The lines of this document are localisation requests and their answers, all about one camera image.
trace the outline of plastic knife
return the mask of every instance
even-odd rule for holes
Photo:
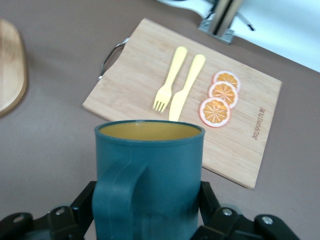
[[[206,58],[202,54],[198,54],[194,57],[183,89],[181,91],[178,91],[172,98],[169,111],[169,121],[177,122],[179,120],[182,108],[185,104],[189,91],[193,83],[197,79],[202,67],[204,66],[205,61]]]

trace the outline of table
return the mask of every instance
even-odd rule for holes
[[[320,73],[241,38],[221,43],[197,29],[196,13],[155,0],[6,0],[0,18],[20,31],[28,65],[24,98],[0,118],[0,219],[42,217],[97,179],[94,127],[105,121],[82,103],[106,55],[148,18],[282,81],[255,188],[205,169],[202,180],[250,220],[272,214],[301,239],[320,237]]]

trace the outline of wooden tray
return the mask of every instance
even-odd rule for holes
[[[203,167],[244,187],[254,188],[281,88],[281,82],[273,77],[144,19],[83,107],[109,121],[167,120],[170,105],[159,113],[152,109],[153,101],[165,82],[178,46],[187,47],[188,55],[173,84],[172,95],[183,88],[194,56],[204,54],[206,57],[179,119],[205,128]],[[199,106],[208,98],[213,74],[221,70],[236,74],[241,89],[229,122],[223,127],[211,128],[201,121]]]
[[[26,88],[27,67],[20,34],[0,18],[0,117],[18,104]]]

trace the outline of toy orange slice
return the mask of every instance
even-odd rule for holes
[[[209,89],[209,97],[217,97],[224,100],[232,109],[238,102],[238,92],[235,87],[226,81],[217,81]]]
[[[201,120],[208,126],[218,128],[225,125],[230,118],[229,105],[218,97],[204,100],[199,109]]]
[[[228,83],[232,84],[232,86],[234,86],[236,91],[239,92],[240,86],[241,86],[240,80],[234,73],[232,73],[230,71],[217,72],[215,75],[213,75],[212,82],[216,83],[216,82],[220,82],[220,81],[228,82]]]

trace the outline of plastic fork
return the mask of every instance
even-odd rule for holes
[[[153,109],[156,111],[162,113],[166,109],[172,95],[172,84],[186,58],[187,52],[188,50],[184,46],[176,48],[165,83],[154,98]]]

